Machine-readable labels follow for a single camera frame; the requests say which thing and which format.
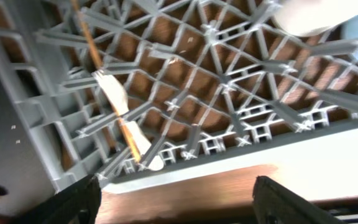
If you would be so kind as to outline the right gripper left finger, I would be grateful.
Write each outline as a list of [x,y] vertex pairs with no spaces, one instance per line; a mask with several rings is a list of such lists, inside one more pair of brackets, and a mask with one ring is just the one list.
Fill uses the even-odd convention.
[[11,222],[94,224],[100,205],[101,187],[98,178],[87,175]]

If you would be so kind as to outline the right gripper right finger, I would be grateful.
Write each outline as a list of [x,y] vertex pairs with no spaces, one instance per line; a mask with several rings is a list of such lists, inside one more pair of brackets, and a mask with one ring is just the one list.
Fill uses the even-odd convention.
[[259,223],[341,224],[320,209],[267,176],[258,176],[253,188],[253,208]]

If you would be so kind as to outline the wooden chopstick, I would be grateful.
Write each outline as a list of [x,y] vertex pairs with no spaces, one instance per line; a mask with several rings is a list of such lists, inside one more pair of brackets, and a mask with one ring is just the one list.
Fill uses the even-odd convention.
[[130,148],[131,154],[135,161],[139,163],[141,159],[141,153],[136,146],[135,139],[131,131],[127,127],[127,122],[122,117],[124,115],[123,109],[127,107],[127,93],[121,83],[113,75],[107,74],[106,71],[103,69],[103,61],[98,52],[98,48],[94,42],[88,25],[83,19],[83,15],[80,11],[79,2],[77,0],[71,0],[70,2],[73,6],[75,14],[80,23],[80,27],[85,36],[94,66],[97,68],[97,71],[93,72],[92,76],[95,77],[102,91],[104,91],[106,98],[110,102],[112,109],[118,118],[121,132],[127,145]]

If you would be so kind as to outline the white plastic fork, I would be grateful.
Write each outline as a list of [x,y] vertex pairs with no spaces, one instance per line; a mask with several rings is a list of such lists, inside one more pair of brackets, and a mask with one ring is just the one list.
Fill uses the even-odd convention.
[[135,121],[124,119],[124,115],[129,112],[127,91],[114,75],[107,74],[102,69],[93,72],[92,76],[106,95],[118,117],[121,132],[129,145],[133,158],[136,162],[140,162],[142,156],[146,154],[152,144]]

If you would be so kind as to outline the cream cup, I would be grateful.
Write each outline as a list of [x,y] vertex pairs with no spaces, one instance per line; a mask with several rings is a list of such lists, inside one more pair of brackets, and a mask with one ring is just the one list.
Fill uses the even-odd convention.
[[320,34],[358,15],[358,0],[286,0],[280,4],[273,23],[299,37]]

